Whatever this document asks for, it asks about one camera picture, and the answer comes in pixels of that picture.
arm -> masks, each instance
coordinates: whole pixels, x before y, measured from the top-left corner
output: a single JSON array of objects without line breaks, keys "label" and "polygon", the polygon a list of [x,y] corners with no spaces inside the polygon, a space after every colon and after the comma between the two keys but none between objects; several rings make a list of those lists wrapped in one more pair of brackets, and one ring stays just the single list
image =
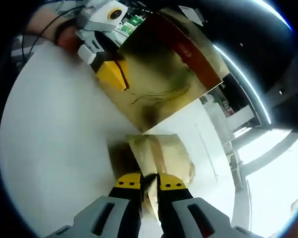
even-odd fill
[{"label": "arm", "polygon": [[[38,36],[44,30],[44,28],[48,24],[50,24],[50,22],[53,21],[57,16],[57,14],[50,12],[46,8],[40,8],[32,16],[29,24],[25,29],[25,34]],[[64,17],[59,17],[50,27],[48,27],[43,32],[42,37],[54,42],[56,29],[66,21],[67,19],[65,19]],[[76,30],[76,26],[70,26],[66,28],[58,38],[57,44],[71,53],[77,52],[79,39],[76,36]]]}]

white table surface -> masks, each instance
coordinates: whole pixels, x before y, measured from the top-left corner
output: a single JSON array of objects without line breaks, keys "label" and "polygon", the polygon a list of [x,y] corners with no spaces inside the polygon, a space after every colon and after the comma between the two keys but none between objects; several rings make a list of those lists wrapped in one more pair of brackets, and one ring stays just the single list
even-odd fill
[{"label": "white table surface", "polygon": [[[115,183],[107,143],[139,133],[97,86],[91,68],[46,43],[20,73],[0,127],[0,169],[21,216],[41,237]],[[148,133],[178,134],[196,168],[193,196],[233,214],[235,188],[216,131],[199,100]],[[152,217],[140,238],[161,237]]]}]

robotic arm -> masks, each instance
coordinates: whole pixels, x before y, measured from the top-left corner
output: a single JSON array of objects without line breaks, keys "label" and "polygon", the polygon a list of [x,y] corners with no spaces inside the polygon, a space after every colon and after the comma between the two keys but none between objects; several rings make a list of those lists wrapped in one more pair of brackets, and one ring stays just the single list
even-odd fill
[{"label": "robotic arm", "polygon": [[104,52],[95,37],[95,31],[112,32],[121,22],[128,8],[115,0],[90,0],[77,17],[76,34],[83,41],[78,55],[86,64],[92,64],[97,54]]}]

ceiling light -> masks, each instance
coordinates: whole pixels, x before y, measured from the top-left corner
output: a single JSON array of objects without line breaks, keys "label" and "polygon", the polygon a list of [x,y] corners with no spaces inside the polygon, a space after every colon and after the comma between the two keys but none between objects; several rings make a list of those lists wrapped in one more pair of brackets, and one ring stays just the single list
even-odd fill
[{"label": "ceiling light", "polygon": [[279,20],[281,20],[291,31],[292,28],[290,25],[286,22],[286,20],[275,10],[272,6],[270,6],[268,3],[264,2],[263,0],[252,0],[264,9],[268,10],[270,13],[274,14]]},{"label": "ceiling light", "polygon": [[241,135],[244,135],[245,133],[249,132],[252,128],[251,127],[243,127],[242,129],[234,132],[235,139],[240,137]]},{"label": "ceiling light", "polygon": [[250,81],[248,80],[248,78],[246,78],[245,74],[237,67],[237,65],[220,49],[218,48],[216,45],[213,45],[214,48],[222,55],[224,56],[225,59],[227,59],[232,65],[233,67],[237,70],[237,72],[242,76],[242,78],[245,80],[245,82],[247,83],[247,85],[250,87],[250,89],[253,91],[253,93],[255,94],[256,99],[258,100],[260,106],[262,107],[264,114],[267,118],[267,122],[268,124],[271,124],[272,121],[268,115],[268,112],[262,102],[262,100],[260,99],[258,93],[256,92],[256,90],[254,89],[253,85],[250,83]]}]

white wall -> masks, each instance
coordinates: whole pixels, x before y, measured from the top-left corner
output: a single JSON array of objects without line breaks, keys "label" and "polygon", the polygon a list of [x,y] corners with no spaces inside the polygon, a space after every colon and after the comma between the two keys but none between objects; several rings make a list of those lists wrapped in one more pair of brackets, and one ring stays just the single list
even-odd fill
[{"label": "white wall", "polygon": [[234,131],[252,118],[254,118],[254,113],[252,112],[249,105],[247,105],[232,116],[228,117],[227,122],[229,128]]}]

